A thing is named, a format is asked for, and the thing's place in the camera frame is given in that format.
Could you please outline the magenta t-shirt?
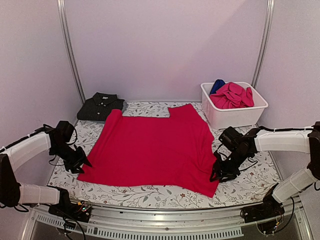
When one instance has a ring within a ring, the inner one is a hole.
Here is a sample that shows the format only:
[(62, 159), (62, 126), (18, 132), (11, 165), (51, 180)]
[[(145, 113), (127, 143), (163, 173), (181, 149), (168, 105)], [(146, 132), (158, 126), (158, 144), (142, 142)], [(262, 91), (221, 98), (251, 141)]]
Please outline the magenta t-shirt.
[(178, 186), (213, 197), (214, 136), (191, 104), (168, 117), (124, 116), (113, 110), (78, 180), (115, 187)]

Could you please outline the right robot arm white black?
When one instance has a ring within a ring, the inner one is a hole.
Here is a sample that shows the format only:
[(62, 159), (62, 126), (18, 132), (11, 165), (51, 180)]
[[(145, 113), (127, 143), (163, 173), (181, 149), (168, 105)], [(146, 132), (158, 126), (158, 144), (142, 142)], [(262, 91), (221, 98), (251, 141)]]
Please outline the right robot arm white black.
[(214, 152), (210, 181), (234, 180), (241, 174), (240, 166), (258, 153), (270, 152), (282, 181), (273, 185), (262, 202), (241, 209), (245, 223), (266, 220), (285, 213), (283, 203), (320, 180), (320, 123), (293, 128), (259, 126), (242, 134), (229, 126), (219, 136), (230, 154), (225, 159)]

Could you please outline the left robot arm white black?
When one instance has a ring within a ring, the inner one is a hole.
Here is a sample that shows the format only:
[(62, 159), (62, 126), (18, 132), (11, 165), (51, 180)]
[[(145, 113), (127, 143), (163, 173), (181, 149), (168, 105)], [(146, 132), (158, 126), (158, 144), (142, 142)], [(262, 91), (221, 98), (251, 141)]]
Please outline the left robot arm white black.
[(82, 147), (71, 140), (75, 127), (62, 120), (57, 126), (44, 124), (34, 132), (0, 149), (0, 206), (49, 205), (52, 214), (70, 217), (88, 211), (72, 203), (61, 187), (44, 186), (53, 167), (64, 167), (72, 174), (90, 167)]

